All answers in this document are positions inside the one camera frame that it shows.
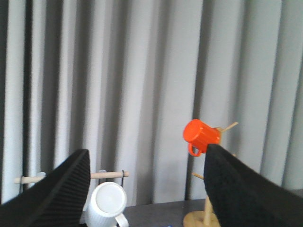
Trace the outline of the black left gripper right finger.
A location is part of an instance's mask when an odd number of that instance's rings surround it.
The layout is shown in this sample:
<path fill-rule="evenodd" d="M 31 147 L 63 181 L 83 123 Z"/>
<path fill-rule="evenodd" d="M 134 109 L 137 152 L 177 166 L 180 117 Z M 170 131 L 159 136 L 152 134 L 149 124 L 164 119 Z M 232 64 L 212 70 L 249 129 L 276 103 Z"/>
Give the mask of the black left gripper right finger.
<path fill-rule="evenodd" d="M 222 227 L 301 227 L 303 199 L 267 180 L 217 144 L 208 145 L 204 183 Z"/>

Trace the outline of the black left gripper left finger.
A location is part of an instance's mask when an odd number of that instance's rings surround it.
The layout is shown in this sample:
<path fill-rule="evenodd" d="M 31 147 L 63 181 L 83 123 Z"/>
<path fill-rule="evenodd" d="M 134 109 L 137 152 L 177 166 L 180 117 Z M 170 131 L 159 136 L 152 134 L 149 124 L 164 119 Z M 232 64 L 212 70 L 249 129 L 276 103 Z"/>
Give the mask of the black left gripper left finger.
<path fill-rule="evenodd" d="M 89 151 L 78 149 L 41 181 L 2 204 L 0 225 L 78 227 L 89 185 Z"/>

